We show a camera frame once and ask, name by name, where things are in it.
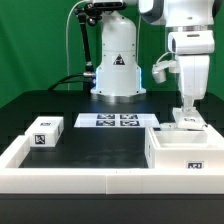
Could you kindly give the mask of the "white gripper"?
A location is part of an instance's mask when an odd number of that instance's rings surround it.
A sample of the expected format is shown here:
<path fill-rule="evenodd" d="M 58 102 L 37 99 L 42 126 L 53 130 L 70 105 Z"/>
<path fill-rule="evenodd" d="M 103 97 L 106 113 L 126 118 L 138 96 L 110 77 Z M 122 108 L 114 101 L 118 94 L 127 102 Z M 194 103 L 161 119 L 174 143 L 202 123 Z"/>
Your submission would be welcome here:
<path fill-rule="evenodd" d="M 209 73 L 210 57 L 214 52 L 212 31 L 170 32 L 168 49 L 178 63 L 178 86 L 184 113 L 195 110 L 194 101 L 203 99 Z"/>

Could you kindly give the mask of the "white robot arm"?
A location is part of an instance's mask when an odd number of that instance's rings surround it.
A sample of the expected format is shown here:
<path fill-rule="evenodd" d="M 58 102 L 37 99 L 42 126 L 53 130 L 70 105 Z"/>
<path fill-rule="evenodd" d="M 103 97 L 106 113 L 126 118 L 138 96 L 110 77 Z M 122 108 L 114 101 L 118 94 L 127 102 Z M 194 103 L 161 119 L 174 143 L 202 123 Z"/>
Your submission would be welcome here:
<path fill-rule="evenodd" d="M 102 61 L 91 94 L 115 102 L 146 93 L 136 60 L 136 27 L 120 14 L 127 6 L 137 5 L 143 20 L 170 30 L 167 47 L 174 59 L 154 65 L 154 79 L 163 82 L 166 68 L 176 73 L 181 110 L 193 112 L 194 102 L 204 97 L 207 87 L 209 55 L 215 47 L 210 29 L 215 4 L 216 0 L 90 0 L 94 18 L 102 21 Z"/>

